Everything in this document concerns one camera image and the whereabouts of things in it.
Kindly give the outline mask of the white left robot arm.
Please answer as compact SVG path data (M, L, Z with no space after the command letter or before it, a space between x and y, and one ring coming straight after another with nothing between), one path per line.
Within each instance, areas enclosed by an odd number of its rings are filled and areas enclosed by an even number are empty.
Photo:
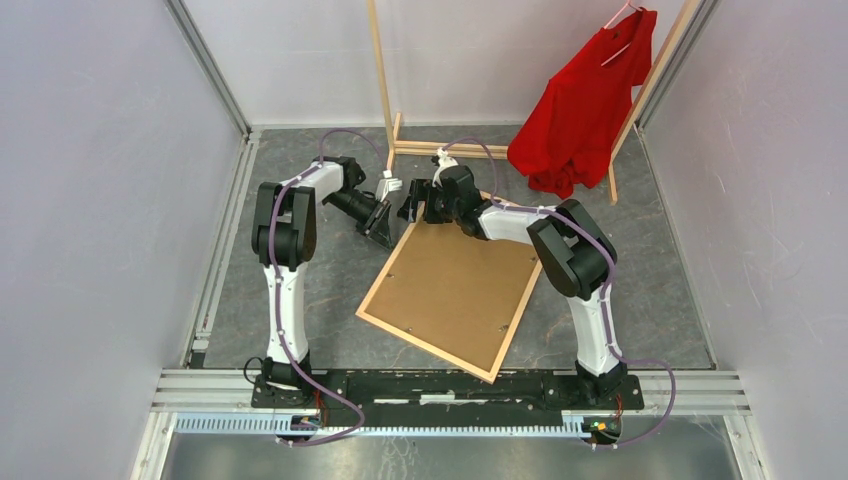
M317 247L317 216L329 204L354 221L355 231L391 250L391 203L359 185L366 174L353 157L317 158L284 182L259 185L251 229L269 291L270 335L259 380L276 387L290 407L314 394L305 332L305 276Z

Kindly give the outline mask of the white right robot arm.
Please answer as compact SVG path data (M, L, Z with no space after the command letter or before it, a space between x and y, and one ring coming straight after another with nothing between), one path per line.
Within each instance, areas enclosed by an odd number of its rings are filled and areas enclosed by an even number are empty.
M612 401L627 375L612 320L610 296L617 253L577 200L553 207L504 203L485 195L471 170L450 166L412 181L399 217L454 223L470 237L534 248L544 273L568 302L578 343L577 392L591 408Z

